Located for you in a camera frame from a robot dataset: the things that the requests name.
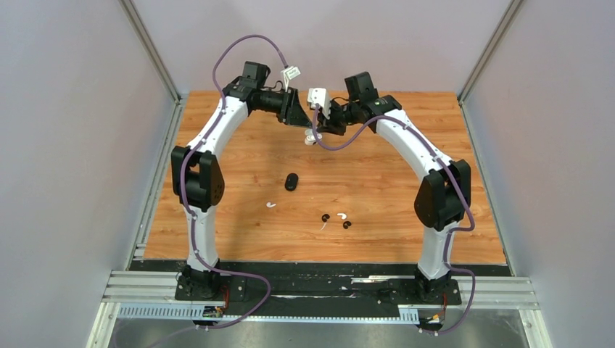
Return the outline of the white earbud charging case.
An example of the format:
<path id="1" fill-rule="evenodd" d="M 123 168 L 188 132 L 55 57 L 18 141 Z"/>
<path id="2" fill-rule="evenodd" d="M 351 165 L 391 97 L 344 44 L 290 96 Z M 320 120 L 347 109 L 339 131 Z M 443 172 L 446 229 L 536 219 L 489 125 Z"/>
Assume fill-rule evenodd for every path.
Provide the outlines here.
<path id="1" fill-rule="evenodd" d="M 322 138 L 323 136 L 320 133 L 313 132 L 311 129 L 307 129 L 305 131 L 304 143 L 307 146 L 313 146 L 317 144 Z"/>

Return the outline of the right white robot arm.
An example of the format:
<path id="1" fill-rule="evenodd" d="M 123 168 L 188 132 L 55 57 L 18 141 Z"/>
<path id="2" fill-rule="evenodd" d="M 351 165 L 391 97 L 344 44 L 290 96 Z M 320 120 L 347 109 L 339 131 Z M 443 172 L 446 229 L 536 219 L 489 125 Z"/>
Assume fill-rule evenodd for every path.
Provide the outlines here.
<path id="1" fill-rule="evenodd" d="M 414 292 L 422 302 L 433 302 L 443 292 L 441 280 L 450 276 L 449 263 L 454 233 L 469 216 L 471 167 L 464 159 L 453 160 L 440 151 L 412 123 L 401 103 L 391 95 L 379 95 L 368 72 L 344 80 L 348 97 L 340 104 L 324 88 L 308 91 L 313 111 L 311 133 L 316 143 L 321 134 L 342 135 L 349 125 L 360 125 L 382 137 L 415 173 L 419 187 L 414 211 L 424 227 L 418 279 Z"/>

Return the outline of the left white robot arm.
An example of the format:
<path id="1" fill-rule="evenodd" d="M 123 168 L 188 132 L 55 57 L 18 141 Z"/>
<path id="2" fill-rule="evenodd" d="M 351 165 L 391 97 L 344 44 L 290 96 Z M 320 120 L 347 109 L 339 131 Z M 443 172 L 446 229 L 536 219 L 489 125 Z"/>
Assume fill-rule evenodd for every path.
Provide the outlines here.
<path id="1" fill-rule="evenodd" d="M 273 113 L 285 125 L 311 126 L 297 89 L 289 85 L 300 75 L 299 68 L 283 68 L 282 87 L 277 91 L 265 85 L 270 73 L 267 65 L 247 61 L 242 74 L 226 86 L 216 83 L 220 99 L 213 115 L 186 146 L 176 146 L 171 152 L 173 191 L 183 205 L 189 227 L 189 256 L 181 277 L 204 299 L 214 299 L 222 290 L 220 274 L 215 270 L 219 261 L 215 213 L 225 191 L 218 160 L 222 151 L 255 110 Z"/>

